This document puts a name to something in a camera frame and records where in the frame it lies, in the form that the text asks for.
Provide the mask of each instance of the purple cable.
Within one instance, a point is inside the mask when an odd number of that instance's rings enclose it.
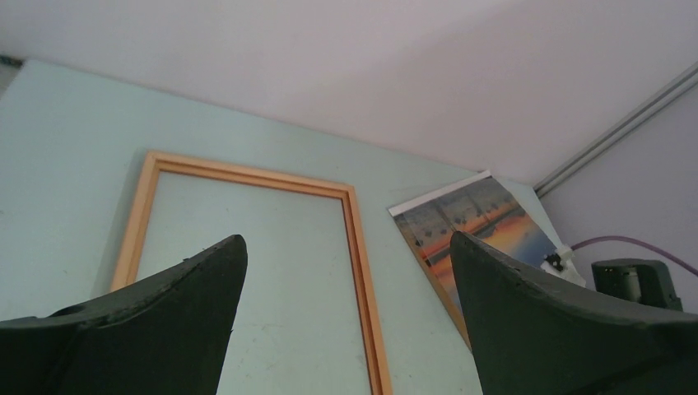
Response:
[[[691,272],[694,276],[698,277],[698,270],[696,270],[693,266],[689,265],[679,257],[673,255],[672,253],[668,253],[667,251],[664,251],[663,249],[659,247],[655,247],[652,244],[645,243],[642,240],[638,239],[633,239],[632,237],[627,237],[627,236],[600,236],[600,237],[594,237],[592,239],[588,239],[582,242],[579,242],[571,247],[572,251],[575,251],[577,249],[581,249],[583,247],[586,247],[591,244],[595,243],[600,243],[602,241],[622,241],[624,243],[630,243],[634,245],[639,245],[640,247],[644,247],[650,251],[653,251],[655,253],[658,253],[659,255],[665,257],[666,259],[669,259],[670,261],[676,263],[677,265],[683,267],[687,271]]]

